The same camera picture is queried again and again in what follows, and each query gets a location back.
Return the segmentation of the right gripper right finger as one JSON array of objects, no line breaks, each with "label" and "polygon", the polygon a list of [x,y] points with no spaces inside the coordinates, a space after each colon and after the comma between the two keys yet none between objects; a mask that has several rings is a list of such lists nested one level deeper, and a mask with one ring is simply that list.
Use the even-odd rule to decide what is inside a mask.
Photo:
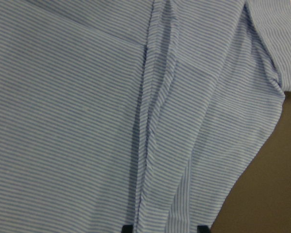
[{"label": "right gripper right finger", "polygon": [[197,233],[210,233],[210,229],[207,225],[198,225]]}]

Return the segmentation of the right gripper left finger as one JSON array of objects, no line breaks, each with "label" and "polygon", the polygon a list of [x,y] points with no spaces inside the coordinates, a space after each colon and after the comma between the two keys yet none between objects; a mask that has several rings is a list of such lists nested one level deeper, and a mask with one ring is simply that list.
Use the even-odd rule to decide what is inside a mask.
[{"label": "right gripper left finger", "polygon": [[132,233],[132,226],[123,226],[121,233]]}]

